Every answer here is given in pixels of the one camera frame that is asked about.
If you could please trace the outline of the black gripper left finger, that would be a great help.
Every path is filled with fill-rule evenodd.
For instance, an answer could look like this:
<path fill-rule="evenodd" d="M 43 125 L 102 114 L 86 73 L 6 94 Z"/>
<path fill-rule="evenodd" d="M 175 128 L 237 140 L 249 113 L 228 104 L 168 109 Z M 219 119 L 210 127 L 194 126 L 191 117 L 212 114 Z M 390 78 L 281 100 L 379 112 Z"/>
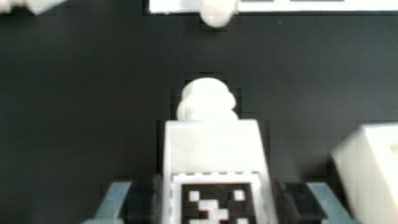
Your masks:
<path fill-rule="evenodd" d="M 109 185 L 98 210 L 82 224 L 159 224 L 162 179 L 120 180 Z"/>

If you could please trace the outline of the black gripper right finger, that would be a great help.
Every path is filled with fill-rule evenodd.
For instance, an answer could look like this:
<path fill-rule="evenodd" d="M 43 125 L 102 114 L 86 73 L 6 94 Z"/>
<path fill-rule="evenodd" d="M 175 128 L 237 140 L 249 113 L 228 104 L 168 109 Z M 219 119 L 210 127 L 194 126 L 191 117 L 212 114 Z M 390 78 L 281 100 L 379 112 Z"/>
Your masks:
<path fill-rule="evenodd" d="M 279 224 L 359 224 L 324 182 L 279 182 Z"/>

